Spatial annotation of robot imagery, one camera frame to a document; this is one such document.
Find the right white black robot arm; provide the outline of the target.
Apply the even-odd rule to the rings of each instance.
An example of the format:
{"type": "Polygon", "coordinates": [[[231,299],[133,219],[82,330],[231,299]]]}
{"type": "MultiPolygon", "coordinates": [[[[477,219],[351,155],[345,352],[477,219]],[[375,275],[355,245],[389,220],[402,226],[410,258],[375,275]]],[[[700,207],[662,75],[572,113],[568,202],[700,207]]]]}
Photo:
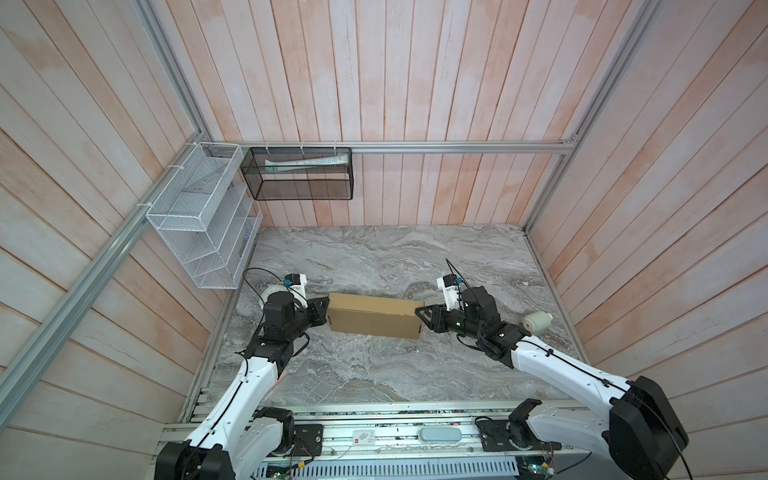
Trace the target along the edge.
{"type": "Polygon", "coordinates": [[[684,458],[689,437],[658,383],[609,374],[551,347],[538,336],[551,323],[546,312],[509,323],[484,287],[462,288],[453,279],[442,291],[443,303],[415,310],[429,330],[470,339],[472,349],[547,382],[583,407],[563,410],[527,399],[504,421],[479,417],[482,436],[518,451],[569,445],[612,460],[632,479],[665,479],[684,458]]]}

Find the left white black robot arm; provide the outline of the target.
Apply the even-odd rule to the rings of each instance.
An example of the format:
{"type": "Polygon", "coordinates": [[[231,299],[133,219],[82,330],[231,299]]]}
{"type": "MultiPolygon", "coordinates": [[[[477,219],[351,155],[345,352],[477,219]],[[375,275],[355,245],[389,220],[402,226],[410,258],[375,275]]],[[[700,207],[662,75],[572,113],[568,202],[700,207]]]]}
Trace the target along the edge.
{"type": "Polygon", "coordinates": [[[237,375],[184,441],[165,444],[156,479],[249,479],[269,455],[293,450],[293,412],[260,404],[296,355],[295,340],[327,322],[329,303],[288,290],[267,297],[237,375]]]}

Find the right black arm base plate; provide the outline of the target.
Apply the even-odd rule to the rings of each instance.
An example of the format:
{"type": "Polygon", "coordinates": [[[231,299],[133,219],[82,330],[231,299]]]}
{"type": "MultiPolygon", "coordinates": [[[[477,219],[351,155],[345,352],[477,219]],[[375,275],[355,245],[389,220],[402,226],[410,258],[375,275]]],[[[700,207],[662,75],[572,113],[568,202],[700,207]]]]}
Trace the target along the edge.
{"type": "Polygon", "coordinates": [[[487,416],[474,419],[484,452],[509,451],[558,451],[559,442],[543,442],[537,439],[524,421],[494,420],[487,416]]]}

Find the brown cardboard box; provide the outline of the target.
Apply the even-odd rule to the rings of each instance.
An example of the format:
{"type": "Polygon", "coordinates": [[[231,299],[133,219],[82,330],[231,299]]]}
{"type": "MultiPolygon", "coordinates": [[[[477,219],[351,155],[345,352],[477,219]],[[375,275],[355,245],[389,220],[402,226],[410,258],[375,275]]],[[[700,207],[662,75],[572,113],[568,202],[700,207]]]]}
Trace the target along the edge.
{"type": "Polygon", "coordinates": [[[330,293],[327,311],[330,328],[335,332],[418,339],[423,322],[417,308],[423,301],[330,293]]]}

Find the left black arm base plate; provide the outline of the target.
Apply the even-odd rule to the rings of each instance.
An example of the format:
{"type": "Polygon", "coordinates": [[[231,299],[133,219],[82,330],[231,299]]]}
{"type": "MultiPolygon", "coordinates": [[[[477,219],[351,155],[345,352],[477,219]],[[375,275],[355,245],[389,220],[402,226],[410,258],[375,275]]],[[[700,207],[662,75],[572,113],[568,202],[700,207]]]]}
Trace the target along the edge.
{"type": "Polygon", "coordinates": [[[322,424],[294,425],[292,432],[283,431],[278,448],[269,457],[303,455],[317,457],[322,453],[324,426],[322,424]]]}

